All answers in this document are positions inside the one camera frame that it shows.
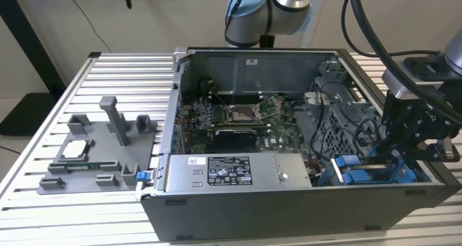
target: circuit board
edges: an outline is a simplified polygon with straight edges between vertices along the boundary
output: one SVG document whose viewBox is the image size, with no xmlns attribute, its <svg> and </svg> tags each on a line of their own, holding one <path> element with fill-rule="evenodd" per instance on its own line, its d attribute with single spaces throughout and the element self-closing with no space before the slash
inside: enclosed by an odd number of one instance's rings
<svg viewBox="0 0 462 246">
<path fill-rule="evenodd" d="M 254 142 L 240 147 L 238 152 L 300 153 L 305 158 L 307 148 L 289 105 L 277 95 L 261 96 L 256 104 L 212 104 L 198 98 L 181 107 L 185 154 L 236 152 L 213 146 L 217 133 L 228 130 L 256 135 Z"/>
</svg>

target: barcode sticker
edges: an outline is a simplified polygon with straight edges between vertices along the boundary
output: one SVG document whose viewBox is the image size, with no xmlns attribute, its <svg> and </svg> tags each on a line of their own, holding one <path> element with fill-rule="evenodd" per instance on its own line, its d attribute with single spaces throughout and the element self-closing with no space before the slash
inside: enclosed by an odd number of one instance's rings
<svg viewBox="0 0 462 246">
<path fill-rule="evenodd" d="M 205 158 L 204 157 L 189 157 L 188 165 L 204 165 Z"/>
</svg>

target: black cable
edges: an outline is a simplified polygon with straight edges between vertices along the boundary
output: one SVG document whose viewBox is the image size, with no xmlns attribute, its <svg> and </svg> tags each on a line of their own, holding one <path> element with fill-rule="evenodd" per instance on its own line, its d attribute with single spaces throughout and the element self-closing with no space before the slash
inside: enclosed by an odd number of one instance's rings
<svg viewBox="0 0 462 246">
<path fill-rule="evenodd" d="M 76 2 L 74 0 L 72 0 L 72 2 L 74 3 L 74 5 L 77 6 L 77 8 L 78 8 L 81 14 L 84 15 L 84 17 L 85 17 L 85 19 L 86 19 L 86 21 L 88 21 L 88 24 L 89 24 L 89 26 L 90 26 L 92 29 L 93 29 L 93 33 L 96 34 L 96 37 L 97 37 L 97 38 L 100 39 L 100 41 L 102 42 L 102 44 L 104 44 L 105 48 L 108 49 L 108 51 L 112 52 L 112 50 L 109 49 L 109 46 L 106 45 L 106 43 L 105 43 L 105 41 L 102 40 L 102 38 L 101 38 L 101 36 L 98 35 L 98 33 L 96 32 L 94 26 L 93 26 L 92 22 L 89 21 L 88 16 L 86 16 L 84 10 L 81 9 L 80 5 L 77 4 L 77 2 Z"/>
<path fill-rule="evenodd" d="M 369 58 L 377 58 L 376 54 L 369 54 L 369 53 L 365 53 L 361 50 L 359 50 L 359 48 L 355 46 L 355 44 L 352 43 L 352 41 L 349 39 L 349 36 L 348 36 L 348 33 L 347 33 L 347 27 L 345 27 L 345 23 L 344 23 L 344 14 L 347 12 L 348 1 L 349 0 L 343 0 L 341 13 L 340 13 L 340 27 L 341 27 L 341 33 L 343 33 L 344 40 L 345 40 L 348 46 L 351 47 L 351 49 L 359 55 L 363 55 L 364 57 L 369 57 Z M 436 55 L 437 53 L 439 53 L 439 51 L 433 51 L 433 50 L 409 50 L 409 51 L 401 51 L 401 52 L 392 52 L 392 53 L 389 53 L 389 57 L 404 56 L 404 55 L 415 55 L 415 54 Z"/>
<path fill-rule="evenodd" d="M 377 57 L 380 58 L 387 70 L 391 72 L 391 74 L 407 88 L 407 90 L 421 100 L 423 104 L 431 106 L 437 113 L 440 113 L 455 123 L 460 124 L 462 115 L 453 111 L 448 103 L 441 102 L 440 99 L 424 92 L 416 86 L 415 82 L 409 79 L 407 74 L 403 72 L 403 70 L 399 68 L 397 64 L 389 57 L 388 52 L 385 51 L 381 42 L 377 39 L 376 34 L 369 26 L 360 0 L 351 0 L 351 7 L 361 33 L 365 36 L 368 44 L 371 45 Z"/>
<path fill-rule="evenodd" d="M 15 151 L 15 150 L 11 150 L 11 149 L 9 149 L 9 148 L 6 148 L 6 147 L 2 147 L 1 145 L 0 145 L 0 149 L 3 149 L 3 150 L 7 150 L 7 151 L 10 151 L 10 152 L 13 152 L 13 153 L 15 153 L 15 154 L 21 154 L 18 151 Z"/>
<path fill-rule="evenodd" d="M 229 9 L 230 9 L 230 2 L 232 0 L 229 0 L 229 3 L 228 3 L 228 9 L 225 10 L 225 16 L 224 16 L 224 25 L 226 25 L 226 18 L 228 18 L 228 13 L 229 13 Z"/>
<path fill-rule="evenodd" d="M 319 117 L 317 117 L 317 122 L 316 122 L 316 129 L 315 129 L 315 132 L 312 133 L 311 135 L 311 139 L 309 139 L 309 149 L 312 151 L 312 153 L 316 155 L 316 157 L 319 159 L 324 159 L 324 160 L 329 160 L 319 151 L 315 150 L 315 147 L 313 147 L 313 143 L 315 143 L 315 138 L 317 136 L 317 133 L 319 133 L 319 129 L 320 129 L 320 125 L 321 125 L 321 121 L 323 121 L 323 116 L 324 116 L 324 100 L 323 100 L 323 95 L 321 94 L 325 94 L 328 95 L 327 93 L 323 92 L 323 88 L 325 85 L 328 84 L 339 84 L 344 87 L 347 87 L 343 83 L 340 82 L 336 82 L 336 81 L 328 81 L 325 82 L 320 88 L 319 88 L 319 100 L 320 100 L 320 109 L 319 109 Z"/>
<path fill-rule="evenodd" d="M 359 145 L 357 145 L 357 136 L 359 134 L 363 132 L 365 135 L 368 134 L 363 129 L 361 129 L 361 126 L 367 123 L 367 122 L 371 122 L 372 123 L 372 126 L 373 126 L 373 133 L 376 134 L 376 141 L 380 142 L 381 141 L 381 137 L 380 137 L 380 134 L 377 133 L 377 125 L 373 121 L 372 118 L 364 118 L 360 122 L 359 122 L 359 127 L 356 128 L 356 130 L 353 131 L 353 134 L 352 134 L 352 146 L 353 146 L 353 149 L 356 150 L 356 154 L 360 152 L 359 150 Z"/>
<path fill-rule="evenodd" d="M 224 40 L 225 40 L 225 32 L 228 31 L 229 23 L 230 23 L 230 21 L 233 19 L 232 16 L 233 16 L 233 14 L 237 11 L 237 8 L 238 8 L 238 5 L 240 5 L 241 1 L 242 0 L 236 0 L 236 3 L 233 4 L 232 9 L 230 9 L 229 15 L 226 15 L 228 17 L 226 17 L 226 22 L 225 22 L 225 27 L 224 27 Z"/>
</svg>

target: black stand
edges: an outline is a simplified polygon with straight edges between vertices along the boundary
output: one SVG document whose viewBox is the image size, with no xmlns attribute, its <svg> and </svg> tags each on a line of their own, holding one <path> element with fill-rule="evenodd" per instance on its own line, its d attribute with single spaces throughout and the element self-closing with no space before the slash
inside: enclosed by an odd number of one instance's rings
<svg viewBox="0 0 462 246">
<path fill-rule="evenodd" d="M 0 4 L 0 16 L 49 91 L 49 94 L 31 93 L 23 96 L 0 123 L 0 134 L 30 136 L 45 120 L 65 86 L 17 1 L 0 0 Z"/>
<path fill-rule="evenodd" d="M 273 48 L 273 39 L 276 37 L 273 35 L 260 35 L 260 48 Z"/>
</svg>

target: white wall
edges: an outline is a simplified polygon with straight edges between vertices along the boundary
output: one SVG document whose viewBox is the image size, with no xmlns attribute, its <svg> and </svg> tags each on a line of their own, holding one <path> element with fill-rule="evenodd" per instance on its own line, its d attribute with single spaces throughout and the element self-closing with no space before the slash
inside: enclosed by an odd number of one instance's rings
<svg viewBox="0 0 462 246">
<path fill-rule="evenodd" d="M 226 0 L 76 0 L 112 52 L 222 46 Z M 57 70 L 74 76 L 90 51 L 106 51 L 72 0 L 18 0 Z M 297 47 L 300 35 L 275 45 Z"/>
<path fill-rule="evenodd" d="M 460 0 L 361 0 L 380 41 L 389 52 L 408 49 L 443 49 L 462 27 Z M 324 0 L 311 47 L 348 48 L 340 30 L 343 0 Z M 353 19 L 345 12 L 349 38 L 363 51 L 371 51 Z"/>
<path fill-rule="evenodd" d="M 0 98 L 48 92 L 37 72 L 0 17 Z"/>
</svg>

